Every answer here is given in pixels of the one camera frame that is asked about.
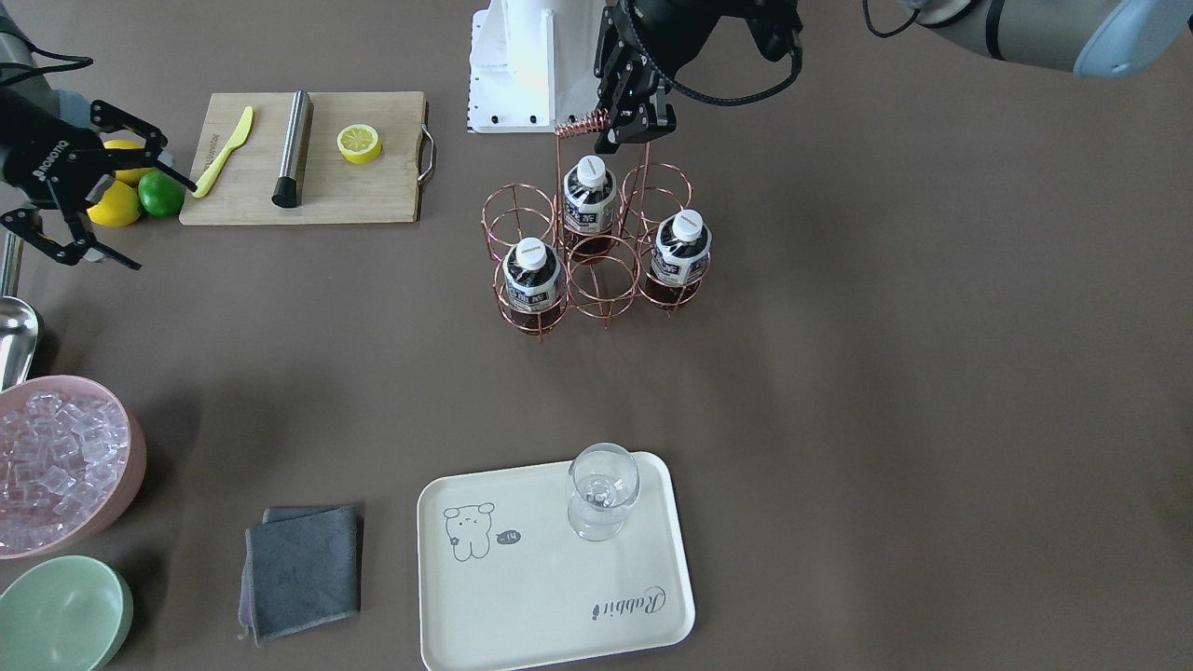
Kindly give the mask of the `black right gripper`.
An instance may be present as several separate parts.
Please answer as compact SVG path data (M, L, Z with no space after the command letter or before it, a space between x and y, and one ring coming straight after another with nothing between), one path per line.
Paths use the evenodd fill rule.
M30 202L4 213L4 227L60 264L116 261L141 270L138 261L98 241L84 222L84 210L101 199L105 170L113 171L117 181L126 186L134 186L150 170L162 171L188 192L196 192L197 186L175 170L161 128L109 101L89 103L89 124L97 133L131 133L137 140L130 140L128 147L103 149L97 133L72 127L16 90L4 88L4 181ZM72 161L73 154L88 150L103 153L101 165ZM47 238L39 208L62 213L72 241L58 244Z

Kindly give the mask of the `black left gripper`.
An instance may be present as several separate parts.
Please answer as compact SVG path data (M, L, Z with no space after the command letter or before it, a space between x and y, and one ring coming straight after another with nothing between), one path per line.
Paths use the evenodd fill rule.
M737 97L711 96L679 81L721 18L742 19L769 62L789 57L789 76L768 90ZM787 90L802 70L802 19L795 1L614 1L602 10L594 56L596 109L604 119L593 153L613 156L623 144L643 144L676 128L665 92L713 106L766 101Z

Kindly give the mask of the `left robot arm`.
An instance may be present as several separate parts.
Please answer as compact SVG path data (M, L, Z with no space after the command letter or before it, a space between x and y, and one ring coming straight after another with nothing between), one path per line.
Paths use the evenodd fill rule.
M905 1L913 26L1001 62L1078 76L1120 79L1152 64L1189 30L1188 1ZM789 59L789 76L768 90L716 97L680 82L721 18L742 19L769 62ZM596 43L594 152L647 144L676 127L672 92L713 106L766 101L802 70L802 19L795 1L618 1L605 7Z

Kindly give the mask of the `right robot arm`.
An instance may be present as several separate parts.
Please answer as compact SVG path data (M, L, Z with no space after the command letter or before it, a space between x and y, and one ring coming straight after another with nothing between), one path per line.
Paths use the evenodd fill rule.
M64 265L112 260L140 270L98 241L87 209L115 187L119 170L159 170L191 192L196 184L171 165L161 129L113 103L47 82L48 74L89 64L93 59L36 47L4 14L4 184L25 196L21 207L4 213L4 229Z

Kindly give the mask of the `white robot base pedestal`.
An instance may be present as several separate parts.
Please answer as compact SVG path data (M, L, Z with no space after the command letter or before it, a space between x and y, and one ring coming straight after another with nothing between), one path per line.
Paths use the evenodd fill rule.
M490 1L472 13L469 133L554 133L596 111L605 1Z

